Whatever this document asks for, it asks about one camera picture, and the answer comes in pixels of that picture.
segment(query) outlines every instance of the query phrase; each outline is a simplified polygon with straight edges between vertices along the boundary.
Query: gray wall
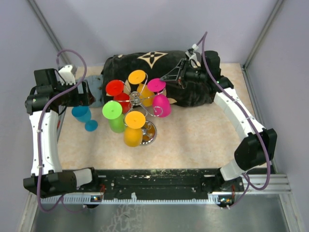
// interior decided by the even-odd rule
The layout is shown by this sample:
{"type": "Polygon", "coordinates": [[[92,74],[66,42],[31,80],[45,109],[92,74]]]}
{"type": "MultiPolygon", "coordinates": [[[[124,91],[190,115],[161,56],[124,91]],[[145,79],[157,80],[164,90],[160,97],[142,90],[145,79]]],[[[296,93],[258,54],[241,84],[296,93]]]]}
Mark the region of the gray wall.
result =
{"type": "MultiPolygon", "coordinates": [[[[63,47],[89,64],[115,54],[185,50],[208,30],[207,48],[243,63],[276,0],[40,0],[63,47]]],[[[75,64],[80,61],[72,57],[75,64]]]]}
{"type": "Polygon", "coordinates": [[[28,192],[32,132],[24,106],[33,71],[55,66],[56,51],[25,0],[0,1],[0,231],[16,231],[28,192]]]}
{"type": "Polygon", "coordinates": [[[287,173],[309,230],[309,1],[285,1],[249,67],[266,126],[278,133],[275,163],[287,173]]]}

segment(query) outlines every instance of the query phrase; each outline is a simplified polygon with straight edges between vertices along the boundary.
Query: cup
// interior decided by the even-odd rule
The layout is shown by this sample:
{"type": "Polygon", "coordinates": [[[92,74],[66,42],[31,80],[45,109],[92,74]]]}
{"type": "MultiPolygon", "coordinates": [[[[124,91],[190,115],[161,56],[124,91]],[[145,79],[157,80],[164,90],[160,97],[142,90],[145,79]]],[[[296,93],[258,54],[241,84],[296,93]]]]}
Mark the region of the cup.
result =
{"type": "Polygon", "coordinates": [[[130,100],[130,96],[126,93],[120,93],[117,96],[114,96],[114,100],[121,104],[123,114],[127,113],[131,109],[132,104],[128,101],[130,100]]]}
{"type": "Polygon", "coordinates": [[[72,115],[80,122],[91,120],[91,112],[88,106],[76,106],[72,109],[72,115]]]}
{"type": "Polygon", "coordinates": [[[108,123],[110,125],[110,128],[112,131],[115,133],[122,133],[125,131],[126,126],[124,123],[124,114],[121,114],[118,118],[116,119],[109,119],[108,123]]]}
{"type": "Polygon", "coordinates": [[[129,81],[130,84],[138,85],[139,83],[142,83],[145,80],[146,76],[147,74],[145,73],[145,71],[135,70],[130,73],[127,80],[129,81]]]}
{"type": "Polygon", "coordinates": [[[98,122],[95,120],[90,120],[85,123],[85,129],[88,132],[95,131],[98,128],[98,122]]]}
{"type": "Polygon", "coordinates": [[[140,93],[140,99],[144,99],[141,101],[144,106],[149,107],[152,105],[155,94],[145,84],[139,84],[137,92],[140,93]]]}
{"type": "Polygon", "coordinates": [[[146,118],[139,111],[131,111],[125,117],[126,125],[132,129],[140,129],[145,125],[146,118]]]}
{"type": "Polygon", "coordinates": [[[102,113],[107,119],[116,119],[122,113],[122,106],[119,102],[109,101],[103,106],[102,113]]]}
{"type": "Polygon", "coordinates": [[[127,127],[124,133],[124,142],[127,146],[135,147],[139,146],[143,140],[143,131],[141,128],[133,129],[127,127]]]}
{"type": "Polygon", "coordinates": [[[168,98],[162,94],[155,95],[153,109],[158,117],[167,117],[172,111],[168,98]]]}
{"type": "Polygon", "coordinates": [[[105,91],[111,96],[117,96],[124,91],[124,83],[120,80],[112,80],[107,84],[105,91]]]}
{"type": "Polygon", "coordinates": [[[148,84],[147,87],[152,92],[160,92],[162,91],[166,86],[166,83],[164,81],[161,81],[160,78],[152,79],[148,84]]]}

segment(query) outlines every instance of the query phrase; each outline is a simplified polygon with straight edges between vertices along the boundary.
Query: gold logo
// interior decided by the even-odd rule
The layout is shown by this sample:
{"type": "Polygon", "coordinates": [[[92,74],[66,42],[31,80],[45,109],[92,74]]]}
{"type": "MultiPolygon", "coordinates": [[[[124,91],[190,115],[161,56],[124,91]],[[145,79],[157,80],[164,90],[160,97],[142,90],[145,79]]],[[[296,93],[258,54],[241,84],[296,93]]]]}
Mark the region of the gold logo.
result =
{"type": "Polygon", "coordinates": [[[152,69],[154,66],[154,63],[160,59],[161,57],[167,55],[167,53],[162,53],[162,52],[148,52],[144,55],[142,55],[141,57],[137,57],[137,59],[143,59],[145,60],[150,68],[152,69]]]}

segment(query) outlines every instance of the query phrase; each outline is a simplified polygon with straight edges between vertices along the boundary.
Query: beige floor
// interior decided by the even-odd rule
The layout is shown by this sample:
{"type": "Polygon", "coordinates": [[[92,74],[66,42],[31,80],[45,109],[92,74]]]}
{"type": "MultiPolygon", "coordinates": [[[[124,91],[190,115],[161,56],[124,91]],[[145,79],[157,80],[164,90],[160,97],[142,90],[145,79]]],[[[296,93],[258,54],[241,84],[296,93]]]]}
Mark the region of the beige floor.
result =
{"type": "MultiPolygon", "coordinates": [[[[239,64],[222,64],[244,105],[252,105],[239,64]]],[[[87,75],[99,74],[102,67],[88,68],[87,75]]],[[[77,77],[83,69],[78,70],[77,77]]],[[[68,109],[58,142],[63,169],[93,166],[96,169],[218,168],[231,159],[239,138],[222,110],[213,104],[193,108],[172,106],[166,118],[147,117],[158,130],[157,139],[148,146],[128,147],[123,134],[109,128],[101,108],[91,109],[98,129],[87,132],[68,109]]]]}

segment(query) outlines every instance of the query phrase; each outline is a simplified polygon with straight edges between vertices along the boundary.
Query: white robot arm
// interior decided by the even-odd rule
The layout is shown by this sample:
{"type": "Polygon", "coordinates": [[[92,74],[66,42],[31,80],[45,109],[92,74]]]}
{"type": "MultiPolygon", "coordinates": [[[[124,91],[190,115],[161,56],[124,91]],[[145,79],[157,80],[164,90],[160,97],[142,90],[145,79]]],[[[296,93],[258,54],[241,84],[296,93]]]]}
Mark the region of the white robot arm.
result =
{"type": "Polygon", "coordinates": [[[55,70],[37,70],[34,72],[37,86],[28,96],[25,105],[32,125],[33,134],[33,165],[31,177],[24,179],[24,187],[36,194],[39,169],[42,169],[41,197],[51,197],[69,192],[74,192],[78,187],[95,182],[96,172],[93,168],[76,171],[62,171],[57,148],[57,128],[59,122],[58,107],[89,105],[93,99],[87,82],[75,92],[64,95],[60,101],[51,105],[44,114],[41,131],[38,131],[39,119],[42,108],[54,95],[75,85],[72,65],[63,67],[59,74],[60,83],[56,80],[55,70]],[[39,165],[38,133],[41,135],[42,165],[39,165]]]}
{"type": "Polygon", "coordinates": [[[216,184],[221,186],[241,176],[246,171],[266,162],[261,142],[255,134],[254,129],[256,129],[263,139],[269,160],[272,160],[274,156],[277,134],[273,129],[267,130],[251,115],[239,99],[233,84],[227,77],[221,75],[218,53],[214,51],[205,52],[206,59],[208,59],[207,63],[210,64],[209,68],[211,69],[211,73],[215,76],[216,83],[214,83],[205,70],[204,63],[201,67],[192,65],[193,63],[197,64],[196,55],[193,53],[194,50],[196,50],[196,46],[188,50],[186,53],[188,56],[187,59],[180,60],[178,65],[169,73],[162,76],[160,80],[166,82],[167,85],[181,89],[187,88],[189,83],[201,85],[204,88],[205,94],[208,95],[208,103],[215,102],[224,111],[225,115],[234,126],[241,143],[234,153],[234,159],[217,172],[216,177],[218,182],[216,184]],[[218,88],[218,85],[230,95],[234,101],[227,97],[227,95],[218,88]],[[248,117],[245,116],[238,104],[244,109],[248,117]],[[254,129],[249,124],[248,119],[253,123],[254,129]]]}

